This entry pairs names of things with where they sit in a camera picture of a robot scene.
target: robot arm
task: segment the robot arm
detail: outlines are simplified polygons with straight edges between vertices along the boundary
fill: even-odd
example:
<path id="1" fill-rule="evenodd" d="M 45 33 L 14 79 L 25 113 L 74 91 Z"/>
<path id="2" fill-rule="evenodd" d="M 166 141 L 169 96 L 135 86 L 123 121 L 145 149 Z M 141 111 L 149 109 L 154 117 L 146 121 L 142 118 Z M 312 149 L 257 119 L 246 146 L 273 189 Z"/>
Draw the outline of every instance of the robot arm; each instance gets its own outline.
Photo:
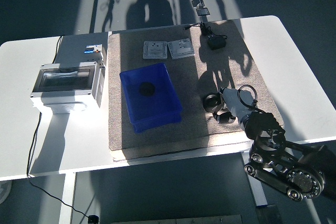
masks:
<path id="1" fill-rule="evenodd" d="M 250 92 L 243 90 L 245 87 L 252 89 L 254 99 Z M 336 171 L 327 165 L 330 161 L 334 164 L 336 156 L 326 146 L 308 147 L 286 141 L 285 130 L 273 114 L 256 107 L 257 93 L 252 86 L 244 85 L 238 90 L 221 89 L 218 95 L 221 99 L 217 98 L 217 103 L 213 100 L 211 102 L 209 96 L 206 96 L 203 100 L 204 109 L 214 112 L 218 122 L 220 122 L 218 118 L 223 115 L 224 118 L 237 117 L 246 136 L 254 141 L 249 151 L 249 163 L 244 167 L 249 176 L 273 187 L 294 201 L 316 198 L 323 190 L 329 197 L 336 197 Z M 220 110 L 226 112 L 218 115 Z M 232 119 L 224 121 L 230 123 L 234 121 Z M 301 152 L 302 157 L 297 159 L 289 153 L 290 149 Z"/>

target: blue floor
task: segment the blue floor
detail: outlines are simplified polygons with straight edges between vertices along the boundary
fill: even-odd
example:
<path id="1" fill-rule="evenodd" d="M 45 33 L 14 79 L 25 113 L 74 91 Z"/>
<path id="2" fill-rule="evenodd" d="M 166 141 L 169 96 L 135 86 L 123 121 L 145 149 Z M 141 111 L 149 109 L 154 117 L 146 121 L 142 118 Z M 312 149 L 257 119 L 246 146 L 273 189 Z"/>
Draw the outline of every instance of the blue floor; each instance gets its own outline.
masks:
<path id="1" fill-rule="evenodd" d="M 155 26 L 165 26 L 173 24 L 187 24 L 198 22 L 199 19 L 195 16 L 194 9 L 191 6 L 191 0 L 1 0 L 0 7 L 0 45 L 10 40 L 41 38 L 59 35 L 75 35 L 85 33 L 98 33 L 108 30 L 125 30 L 132 28 L 145 28 Z M 301 51 L 311 70 L 320 82 L 331 103 L 336 105 L 336 88 L 334 80 L 336 79 L 336 0 L 204 0 L 205 5 L 209 8 L 210 16 L 208 20 L 234 19 L 243 17 L 275 15 L 280 18 L 288 33 L 296 43 Z M 311 108 L 319 113 L 319 108 Z M 327 144 L 331 149 L 336 151 L 335 142 Z M 233 155 L 235 160 L 238 160 L 237 155 Z M 228 169 L 223 162 L 226 157 L 205 157 L 202 159 L 185 160 L 176 162 L 158 163 L 152 165 L 143 165 L 135 167 L 121 168 L 117 171 L 95 171 L 92 173 L 83 173 L 79 175 L 82 181 L 78 181 L 80 188 L 91 188 L 88 195 L 94 191 L 95 183 L 92 185 L 91 177 L 99 176 L 106 179 L 103 185 L 108 184 L 109 181 L 123 181 L 127 182 L 125 178 L 139 178 L 147 170 L 147 179 L 151 176 L 159 176 L 160 171 L 173 171 L 176 180 L 169 180 L 164 182 L 164 192 L 159 194 L 162 201 L 158 199 L 151 199 L 151 203 L 143 204 L 142 199 L 145 193 L 151 197 L 155 197 L 156 191 L 160 189 L 159 182 L 153 178 L 155 185 L 151 188 L 150 185 L 142 182 L 140 184 L 132 184 L 127 182 L 129 186 L 136 186 L 136 191 L 128 188 L 121 188 L 120 191 L 111 191 L 113 197 L 119 197 L 120 200 L 131 201 L 132 210 L 130 215 L 126 211 L 127 204 L 123 202 L 121 205 L 123 209 L 118 209 L 114 204 L 109 202 L 110 199 L 102 199 L 101 202 L 111 203 L 111 208 L 106 210 L 106 205 L 99 206 L 97 201 L 93 203 L 97 207 L 97 211 L 105 209 L 106 212 L 112 214 L 110 216 L 102 214 L 105 218 L 110 218 L 109 221 L 127 221 L 134 220 L 139 217 L 145 218 L 186 218 L 191 215 L 221 215 L 221 214 L 242 214 L 242 216 L 249 214 L 249 210 L 234 210 L 230 209 L 230 204 L 237 206 L 240 204 L 239 200 L 234 202 L 234 198 L 223 198 L 223 201 L 216 198 L 211 201 L 208 195 L 225 194 L 222 190 L 222 183 L 229 184 L 237 180 L 235 175 L 229 172 L 230 176 L 225 177 L 225 171 Z M 212 176 L 208 176 L 202 170 L 197 170 L 197 174 L 193 174 L 198 165 L 205 167 L 212 167 L 215 165 L 216 169 Z M 176 172 L 176 167 L 188 167 L 187 170 Z M 178 210 L 174 207 L 175 200 L 179 195 L 185 196 L 184 181 L 181 177 L 193 178 L 188 180 L 189 186 L 193 193 L 197 193 L 199 202 L 192 202 L 193 197 L 187 197 L 185 201 L 179 202 L 177 205 L 181 208 Z M 41 182 L 46 187 L 50 187 L 54 183 L 61 184 L 63 177 L 47 178 Z M 198 183 L 201 183 L 202 188 L 198 189 Z M 237 188 L 237 197 L 242 197 L 245 188 Z M 0 205 L 0 215 L 4 213 L 10 215 L 10 221 L 0 223 L 45 223 L 45 216 L 50 214 L 48 223 L 58 223 L 57 211 L 59 209 L 58 202 L 50 203 L 41 194 L 35 194 L 34 189 L 23 180 L 17 180 L 13 183 L 12 192 L 9 198 Z M 13 200 L 11 198 L 16 195 L 27 194 L 26 200 Z M 61 195 L 61 189 L 55 187 L 55 193 Z M 335 209 L 335 203 L 332 201 L 324 201 L 318 198 L 314 201 L 316 214 L 313 214 L 311 206 L 305 203 L 293 205 L 287 199 L 282 200 L 273 190 L 265 188 L 266 197 L 269 203 L 276 203 L 282 215 L 284 223 L 336 223 L 336 215 L 331 209 Z M 86 200 L 91 200 L 90 196 L 85 198 L 82 195 L 80 198 L 75 198 L 75 203 L 83 201 L 83 206 Z M 153 210 L 147 211 L 146 208 L 153 207 L 157 204 L 166 204 L 167 209 L 160 208 L 159 212 Z M 182 211 L 186 205 L 192 207 L 187 211 Z M 17 214 L 11 209 L 18 209 L 17 211 L 25 214 Z M 74 216 L 73 223 L 80 222 L 79 216 Z"/>

